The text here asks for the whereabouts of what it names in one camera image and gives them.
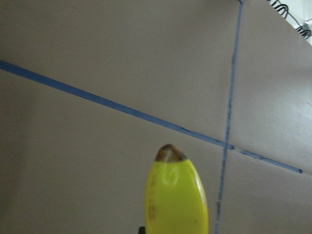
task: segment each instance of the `black object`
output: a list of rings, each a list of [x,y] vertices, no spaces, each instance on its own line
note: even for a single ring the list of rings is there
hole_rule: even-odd
[[[282,4],[279,0],[267,0],[267,2],[282,16],[284,19],[287,18],[287,16],[291,17],[297,24],[298,27],[296,28],[297,32],[300,33],[301,36],[303,36],[304,39],[308,39],[312,36],[312,32],[309,29],[305,29],[300,25],[300,23],[292,16],[291,13],[289,13],[288,5]]]
[[[145,227],[139,227],[138,234],[145,234]]]

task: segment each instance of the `blue tape line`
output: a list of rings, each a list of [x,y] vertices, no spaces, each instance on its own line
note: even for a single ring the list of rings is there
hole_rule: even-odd
[[[226,131],[225,131],[225,143],[223,147],[223,159],[222,159],[219,197],[218,197],[218,203],[217,203],[217,215],[216,215],[216,220],[215,220],[215,234],[219,234],[219,226],[221,222],[221,203],[222,203],[222,197],[223,197],[225,168],[226,168],[226,161],[228,157],[228,145],[229,145],[230,128],[231,128],[232,100],[233,100],[233,92],[234,92],[234,81],[235,81],[235,72],[236,72],[240,23],[241,23],[242,10],[243,10],[243,2],[242,1],[239,1],[239,2],[240,2],[240,5],[239,5],[239,12],[238,12],[238,17],[237,17],[237,27],[236,27],[233,61],[232,61],[232,69],[231,69],[231,83],[230,83],[230,93],[229,93],[229,101],[228,101],[228,116],[227,116]]]
[[[15,75],[18,75],[18,76],[30,79],[32,81],[35,81],[35,82],[38,82],[38,83],[50,86],[52,88],[55,88],[55,89],[67,92],[69,94],[78,96],[80,98],[83,98],[83,99],[86,99],[86,100],[89,100],[89,101],[92,101],[92,102],[96,102],[96,103],[101,104],[103,106],[110,107],[112,109],[115,109],[115,110],[121,111],[123,113],[129,114],[131,116],[135,116],[135,117],[141,118],[143,120],[146,120],[146,121],[158,124],[158,125],[163,126],[165,128],[169,128],[171,130],[174,130],[174,131],[186,134],[188,136],[195,137],[197,139],[201,139],[201,140],[209,142],[211,144],[218,145],[218,146],[221,146],[221,147],[225,147],[224,146],[224,142],[219,141],[217,139],[214,139],[214,138],[212,138],[210,136],[206,136],[206,135],[203,135],[201,133],[189,131],[189,130],[187,130],[187,129],[181,127],[181,126],[178,126],[178,125],[176,125],[174,123],[165,121],[163,119],[160,119],[160,118],[157,118],[157,117],[154,117],[154,116],[151,116],[151,115],[148,115],[148,114],[146,114],[144,112],[141,112],[141,111],[135,110],[133,108],[124,106],[122,104],[119,104],[117,102],[108,100],[106,98],[99,97],[97,95],[88,93],[88,92],[86,92],[84,90],[81,90],[79,88],[75,88],[75,87],[70,86],[68,84],[65,84],[65,83],[56,81],[54,79],[51,79],[51,78],[39,75],[37,73],[28,71],[26,69],[17,67],[15,65],[12,65],[10,63],[7,63],[7,62],[1,61],[1,60],[0,60],[0,69],[2,69],[4,71],[7,71],[7,72],[10,72],[10,73],[13,73]],[[232,146],[230,144],[228,144],[227,147],[230,150],[234,149],[234,146]]]
[[[255,154],[255,153],[253,153],[253,152],[250,152],[250,151],[248,151],[248,150],[242,150],[242,151],[240,151],[240,153],[243,154],[243,155],[247,155],[247,156],[250,156],[250,157],[259,159],[259,160],[261,160],[261,161],[264,161],[264,162],[273,164],[273,165],[275,165],[275,166],[278,166],[278,167],[281,167],[281,168],[285,168],[285,169],[290,170],[290,171],[293,171],[293,172],[297,172],[297,173],[299,173],[299,174],[302,174],[302,172],[303,172],[302,169],[298,169],[298,168],[289,166],[289,165],[287,165],[287,164],[284,164],[284,163],[275,161],[275,160],[273,160],[273,159],[270,159],[270,158],[267,158],[267,157],[263,157],[263,156],[261,156],[261,155],[258,155],[258,154]]]

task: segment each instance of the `black coil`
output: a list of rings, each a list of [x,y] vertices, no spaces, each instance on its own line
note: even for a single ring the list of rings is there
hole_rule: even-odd
[[[291,17],[297,24],[296,28],[297,32],[303,36],[304,39],[308,39],[312,36],[312,32],[309,29],[304,29],[302,25],[289,13],[289,7],[286,4],[281,3],[279,0],[267,0],[267,2],[284,18],[286,19],[288,16]]]

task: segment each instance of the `yellow object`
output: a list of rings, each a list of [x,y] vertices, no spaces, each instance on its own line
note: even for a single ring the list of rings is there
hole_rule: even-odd
[[[208,209],[198,173],[173,145],[163,146],[145,188],[146,234],[208,234]]]

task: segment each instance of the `blue tape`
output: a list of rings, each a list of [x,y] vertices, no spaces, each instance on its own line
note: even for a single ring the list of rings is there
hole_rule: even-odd
[[[243,154],[243,155],[247,155],[247,156],[249,156],[249,157],[253,157],[253,158],[259,159],[259,160],[261,160],[261,161],[270,163],[270,164],[272,164],[272,165],[275,165],[275,166],[278,166],[278,167],[281,167],[281,168],[285,168],[285,169],[290,170],[290,171],[293,171],[293,172],[297,172],[297,173],[299,173],[299,174],[302,174],[302,172],[303,172],[302,169],[298,169],[298,168],[289,166],[289,165],[287,165],[287,164],[284,164],[284,163],[275,161],[275,160],[273,160],[273,159],[270,159],[270,158],[267,158],[267,157],[263,157],[263,156],[261,156],[261,155],[258,155],[258,154],[255,154],[255,153],[253,153],[253,152],[250,152],[250,151],[248,151],[248,150],[242,150],[242,151],[240,151],[240,153]]]
[[[197,139],[209,142],[211,144],[218,145],[218,146],[221,146],[221,147],[225,147],[224,146],[224,142],[219,141],[217,139],[214,139],[214,138],[212,138],[210,136],[206,136],[206,135],[203,135],[201,133],[189,131],[189,130],[187,130],[187,129],[181,127],[181,126],[178,126],[178,125],[176,125],[174,123],[165,121],[163,119],[160,119],[160,118],[157,118],[157,117],[154,117],[154,116],[151,116],[151,115],[148,115],[148,114],[146,114],[144,112],[141,112],[141,111],[135,110],[133,108],[124,106],[122,104],[119,104],[117,102],[108,100],[106,98],[99,97],[97,95],[88,93],[88,92],[86,92],[84,90],[81,90],[79,88],[76,88],[76,87],[70,86],[68,84],[56,81],[54,79],[51,79],[51,78],[39,75],[37,73],[28,71],[26,69],[17,67],[15,65],[12,65],[10,63],[7,63],[7,62],[1,61],[1,60],[0,60],[0,69],[2,69],[4,71],[7,71],[7,72],[10,72],[10,73],[13,73],[15,75],[18,75],[18,76],[30,79],[32,81],[35,81],[35,82],[38,82],[38,83],[50,86],[52,88],[55,88],[55,89],[67,92],[69,94],[78,96],[80,98],[83,98],[83,99],[86,99],[86,100],[89,100],[89,101],[92,101],[92,102],[96,102],[96,103],[101,104],[103,106],[110,107],[112,109],[115,109],[115,110],[121,111],[123,113],[129,114],[131,116],[135,116],[137,118],[141,118],[143,120],[146,120],[146,121],[158,124],[158,125],[163,126],[165,128],[169,128],[171,130],[174,130],[174,131],[186,134],[188,136],[195,137]],[[229,144],[228,144],[227,147],[229,149],[234,149],[234,146],[229,145]]]
[[[226,161],[228,157],[228,145],[229,145],[230,128],[231,128],[232,100],[233,100],[234,81],[235,81],[235,73],[236,73],[240,23],[241,23],[242,10],[243,10],[243,2],[242,1],[239,1],[239,2],[240,2],[240,5],[239,5],[239,11],[238,11],[238,17],[237,17],[237,27],[236,27],[233,61],[232,61],[232,68],[231,68],[231,83],[230,83],[230,93],[229,93],[229,101],[228,101],[228,116],[227,116],[226,131],[225,131],[225,143],[223,147],[223,159],[222,159],[219,197],[218,197],[218,203],[217,203],[217,215],[216,215],[216,220],[215,220],[215,231],[214,231],[215,234],[219,234],[219,226],[221,222],[221,203],[222,203],[222,197],[223,197],[224,177],[225,177]]]

